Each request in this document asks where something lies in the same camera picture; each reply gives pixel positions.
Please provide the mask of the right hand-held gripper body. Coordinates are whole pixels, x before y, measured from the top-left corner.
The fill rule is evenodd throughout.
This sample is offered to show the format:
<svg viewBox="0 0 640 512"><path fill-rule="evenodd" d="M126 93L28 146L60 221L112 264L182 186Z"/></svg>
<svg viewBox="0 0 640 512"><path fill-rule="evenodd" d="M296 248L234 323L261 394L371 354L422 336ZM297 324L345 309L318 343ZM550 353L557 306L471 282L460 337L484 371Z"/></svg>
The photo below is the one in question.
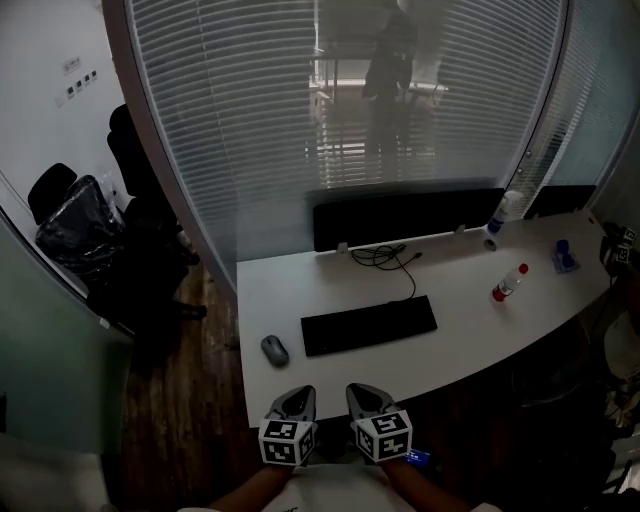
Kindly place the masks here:
<svg viewBox="0 0 640 512"><path fill-rule="evenodd" d="M346 388L355 445L374 463L404 458L411 451L413 427L408 413L387 392L360 383Z"/></svg>

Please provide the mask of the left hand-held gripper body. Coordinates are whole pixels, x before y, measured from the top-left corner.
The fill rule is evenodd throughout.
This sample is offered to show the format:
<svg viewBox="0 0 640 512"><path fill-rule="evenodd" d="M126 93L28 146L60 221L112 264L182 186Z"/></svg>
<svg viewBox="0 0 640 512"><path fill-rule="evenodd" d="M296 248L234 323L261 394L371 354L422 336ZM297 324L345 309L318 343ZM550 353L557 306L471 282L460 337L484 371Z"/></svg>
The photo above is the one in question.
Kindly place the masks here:
<svg viewBox="0 0 640 512"><path fill-rule="evenodd" d="M315 447L316 390L301 386L276 398L259 427L259 447L267 465L299 467Z"/></svg>

